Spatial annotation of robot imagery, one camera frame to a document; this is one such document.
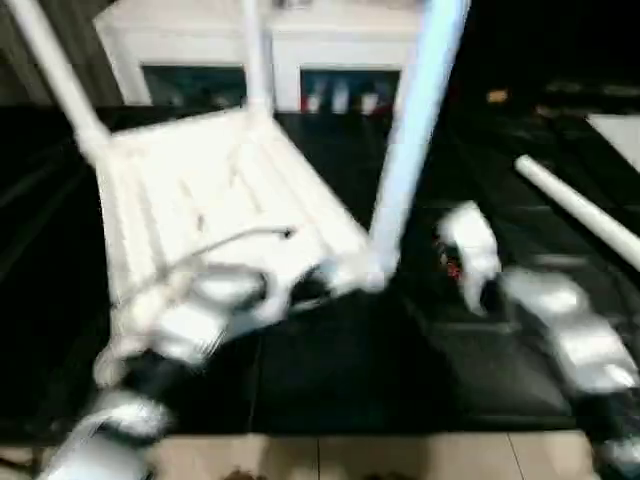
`black tiled surface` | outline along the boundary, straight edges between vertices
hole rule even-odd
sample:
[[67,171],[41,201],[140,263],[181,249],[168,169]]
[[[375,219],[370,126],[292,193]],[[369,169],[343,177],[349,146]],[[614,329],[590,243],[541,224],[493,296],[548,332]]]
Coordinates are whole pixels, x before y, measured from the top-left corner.
[[[192,113],[198,111],[141,108],[101,115],[122,129]],[[46,110],[11,109],[0,116],[13,119],[3,144],[11,161],[3,163],[1,192],[42,165],[60,162],[60,169],[53,169],[57,173],[0,207],[0,216],[15,225],[0,239],[0,259],[14,259],[0,272],[0,296],[22,312],[3,336],[0,366],[11,366],[3,376],[19,392],[0,401],[0,412],[8,412],[0,419],[3,437],[18,435],[15,425],[33,417],[52,371],[71,372],[64,360],[78,338],[80,344],[94,341],[72,362],[79,373],[61,378],[77,380],[69,391],[86,390],[91,359],[108,323],[97,189],[71,146],[66,122]],[[278,120],[353,215],[368,225],[388,119],[282,115]],[[26,129],[31,142],[20,136]],[[640,177],[584,122],[470,112],[443,116],[392,287],[376,298],[348,296],[225,346],[204,377],[185,387],[180,430],[313,434],[570,426],[552,377],[519,342],[516,319],[466,312],[437,270],[431,248],[434,225],[447,209],[476,200],[496,230],[505,261],[549,267],[544,262],[550,255],[570,257],[562,268],[635,346],[637,275],[513,171],[512,162],[522,153],[543,161],[640,231]],[[69,191],[48,211],[65,185]],[[30,239],[28,247],[10,256],[7,245],[19,232]],[[60,271],[70,280],[58,281]],[[73,309],[72,295],[74,302],[81,297]],[[87,325],[98,333],[83,337]],[[67,340],[60,343],[56,336],[63,334]],[[72,404],[84,397],[74,394],[74,403],[65,402],[65,395],[69,392],[58,392],[63,400],[57,404],[66,403],[58,415],[69,416],[77,411]]]

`tile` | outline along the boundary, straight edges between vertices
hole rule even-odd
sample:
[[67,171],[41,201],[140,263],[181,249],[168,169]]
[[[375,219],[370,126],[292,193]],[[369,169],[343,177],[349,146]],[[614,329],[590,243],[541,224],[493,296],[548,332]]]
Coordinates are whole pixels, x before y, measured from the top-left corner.
[[320,480],[520,480],[506,434],[320,439]]
[[591,480],[589,444],[577,432],[509,434],[525,480]]
[[[55,453],[55,448],[46,448],[42,453],[42,461],[46,465]],[[14,462],[28,463],[32,458],[30,448],[0,448],[0,458]],[[0,465],[0,480],[28,480],[25,473],[18,473]]]
[[[0,457],[13,462],[28,462],[31,451],[28,448],[0,448]],[[28,476],[10,468],[0,466],[0,480],[28,480]]]
[[317,442],[310,438],[174,437],[156,446],[150,459],[162,480],[318,478]]

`glass panel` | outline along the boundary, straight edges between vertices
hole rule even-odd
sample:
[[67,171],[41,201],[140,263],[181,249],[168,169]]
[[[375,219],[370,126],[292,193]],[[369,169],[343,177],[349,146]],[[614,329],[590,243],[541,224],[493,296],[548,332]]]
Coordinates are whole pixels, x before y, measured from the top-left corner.
[[247,87],[242,67],[143,65],[154,105],[239,106]]
[[393,70],[301,70],[303,112],[390,112],[400,80]]

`white pole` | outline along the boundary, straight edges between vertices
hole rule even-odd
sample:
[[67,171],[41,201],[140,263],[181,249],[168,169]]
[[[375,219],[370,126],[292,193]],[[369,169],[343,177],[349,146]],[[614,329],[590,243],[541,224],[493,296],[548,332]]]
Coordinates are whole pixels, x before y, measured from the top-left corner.
[[5,0],[44,71],[83,151],[93,152],[109,140],[37,0]]
[[640,239],[532,158],[523,155],[516,170],[640,271]]
[[399,261],[400,240],[469,5],[469,0],[427,0],[425,4],[413,78],[392,132],[370,230],[373,253],[387,279]]
[[273,101],[267,84],[266,50],[264,29],[260,20],[258,0],[242,0],[244,17],[244,39],[246,62],[244,65],[247,82],[247,103],[251,113],[271,115]]

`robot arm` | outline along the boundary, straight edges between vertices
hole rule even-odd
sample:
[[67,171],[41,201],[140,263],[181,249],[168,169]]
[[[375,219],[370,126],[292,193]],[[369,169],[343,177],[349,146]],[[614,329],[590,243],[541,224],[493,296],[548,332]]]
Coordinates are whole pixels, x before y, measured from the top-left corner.
[[[586,292],[563,274],[503,269],[491,227],[473,203],[447,215],[438,234],[441,261],[454,266],[469,310],[519,310],[522,329],[548,354],[603,480],[640,479],[638,368],[609,321],[592,310]],[[485,301],[492,298],[484,295],[489,290],[503,301]]]
[[[237,333],[232,324],[237,311],[213,301],[207,287],[207,278],[200,277],[180,303],[163,313],[148,349],[129,359],[130,368],[118,385],[98,395],[41,480],[152,478],[144,449],[166,435],[173,396]],[[256,297],[260,288],[258,282],[245,296]]]

